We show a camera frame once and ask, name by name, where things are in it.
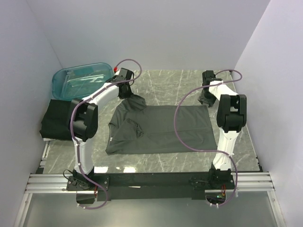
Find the grey t-shirt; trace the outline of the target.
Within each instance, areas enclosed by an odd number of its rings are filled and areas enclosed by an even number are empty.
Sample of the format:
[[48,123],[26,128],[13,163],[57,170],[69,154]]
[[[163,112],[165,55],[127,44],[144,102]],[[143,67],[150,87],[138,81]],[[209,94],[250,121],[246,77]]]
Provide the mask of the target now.
[[189,152],[184,145],[217,148],[206,106],[147,105],[141,96],[123,100],[109,122],[108,155]]

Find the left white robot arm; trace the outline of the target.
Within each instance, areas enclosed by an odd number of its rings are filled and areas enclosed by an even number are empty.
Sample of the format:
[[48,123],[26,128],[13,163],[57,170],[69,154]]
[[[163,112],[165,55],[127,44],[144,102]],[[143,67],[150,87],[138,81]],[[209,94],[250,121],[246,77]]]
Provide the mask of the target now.
[[133,93],[129,83],[134,80],[133,71],[121,68],[97,91],[71,102],[69,128],[75,150],[74,173],[81,174],[78,185],[84,190],[91,189],[95,183],[90,175],[94,172],[91,139],[98,130],[99,109],[117,97],[130,97]]

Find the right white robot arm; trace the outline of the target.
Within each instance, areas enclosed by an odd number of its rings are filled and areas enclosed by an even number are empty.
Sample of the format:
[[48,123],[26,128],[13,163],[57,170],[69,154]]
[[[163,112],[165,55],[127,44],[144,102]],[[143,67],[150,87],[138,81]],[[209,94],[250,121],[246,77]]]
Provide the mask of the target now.
[[225,183],[232,183],[233,150],[236,139],[247,122],[247,97],[232,91],[222,79],[218,79],[212,70],[202,73],[203,90],[198,98],[201,104],[212,107],[219,102],[216,122],[219,127],[219,141],[211,169],[208,184],[218,189]]

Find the teal plastic bin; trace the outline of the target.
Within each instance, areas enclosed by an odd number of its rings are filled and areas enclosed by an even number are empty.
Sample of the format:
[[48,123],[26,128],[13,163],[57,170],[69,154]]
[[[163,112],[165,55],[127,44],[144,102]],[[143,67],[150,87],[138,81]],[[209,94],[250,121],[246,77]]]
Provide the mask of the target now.
[[82,99],[100,89],[113,76],[112,67],[102,62],[65,68],[53,76],[52,95],[63,101]]

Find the folded black t-shirt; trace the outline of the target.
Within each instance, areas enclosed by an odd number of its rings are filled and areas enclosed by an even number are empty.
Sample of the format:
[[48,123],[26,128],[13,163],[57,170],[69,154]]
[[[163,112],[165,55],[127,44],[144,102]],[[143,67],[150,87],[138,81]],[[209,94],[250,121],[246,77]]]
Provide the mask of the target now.
[[68,126],[70,105],[71,101],[50,100],[39,131],[43,139],[72,140]]

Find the black base beam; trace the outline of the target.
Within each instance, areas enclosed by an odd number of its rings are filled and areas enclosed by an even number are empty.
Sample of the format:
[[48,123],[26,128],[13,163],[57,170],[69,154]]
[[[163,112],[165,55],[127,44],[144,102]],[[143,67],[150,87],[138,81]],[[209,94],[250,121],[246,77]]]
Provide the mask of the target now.
[[235,180],[230,171],[183,173],[111,173],[92,174],[89,182],[81,174],[69,176],[66,190],[92,192],[92,196],[77,196],[81,204],[127,199],[191,198],[204,200],[207,190],[232,190]]

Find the aluminium frame rail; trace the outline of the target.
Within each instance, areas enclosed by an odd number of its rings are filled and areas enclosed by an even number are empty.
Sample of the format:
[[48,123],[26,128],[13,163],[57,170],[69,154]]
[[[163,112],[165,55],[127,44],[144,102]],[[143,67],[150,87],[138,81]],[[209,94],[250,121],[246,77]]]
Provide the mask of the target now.
[[[235,187],[224,192],[230,195],[232,192],[265,192],[273,191],[274,186],[269,173],[265,172],[243,172],[232,173]],[[31,174],[26,185],[26,193],[77,193],[91,194],[91,191],[69,192],[66,190],[68,178],[73,174]],[[207,190],[205,194],[222,194],[218,190]]]

